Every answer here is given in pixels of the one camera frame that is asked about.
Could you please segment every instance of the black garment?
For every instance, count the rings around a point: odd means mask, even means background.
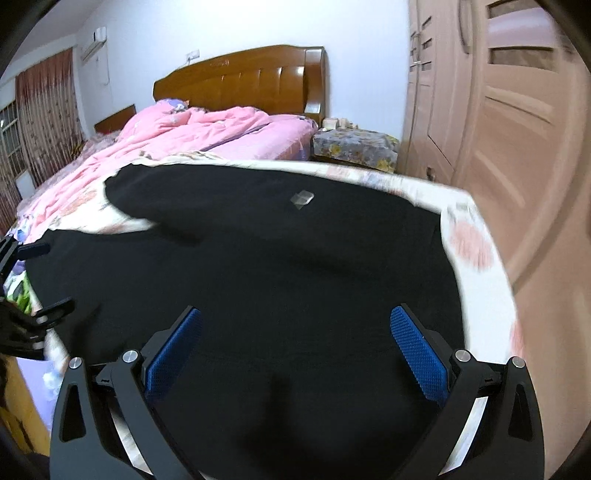
[[[307,190],[297,209],[290,199]],[[148,232],[47,232],[27,262],[44,304],[73,296],[58,333],[89,362],[140,348],[192,304],[203,333],[155,406],[187,459],[219,480],[381,479],[436,414],[389,331],[406,302],[464,345],[440,217],[318,177],[129,166],[109,200]]]

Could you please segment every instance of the door handle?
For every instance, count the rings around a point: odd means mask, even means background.
[[[420,38],[420,33],[419,32],[415,32],[412,36],[413,38],[413,44],[412,45],[412,49],[413,49],[413,64],[414,65],[418,65],[420,63],[420,59],[421,59],[421,55],[420,55],[420,45],[421,43],[419,42],[419,38]]]
[[[462,45],[462,50],[466,55],[469,55],[472,53],[472,46],[467,42],[466,33],[464,32],[464,3],[466,1],[470,2],[471,0],[457,0],[457,22],[459,25],[460,44]]]
[[[428,181],[435,181],[437,178],[435,176],[435,172],[433,171],[433,169],[431,167],[427,167],[427,170],[425,172],[425,176],[427,177]]]

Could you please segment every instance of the ceiling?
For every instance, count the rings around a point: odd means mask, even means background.
[[[77,33],[103,0],[60,0],[31,30],[14,60],[49,42]]]

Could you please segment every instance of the bedside table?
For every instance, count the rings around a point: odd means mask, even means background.
[[[396,170],[398,140],[388,134],[353,128],[321,130],[312,147],[315,160],[354,163],[386,173]]]

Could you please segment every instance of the air conditioner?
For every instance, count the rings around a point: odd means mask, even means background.
[[[90,41],[82,47],[82,61],[92,57],[107,41],[107,28],[97,28]]]

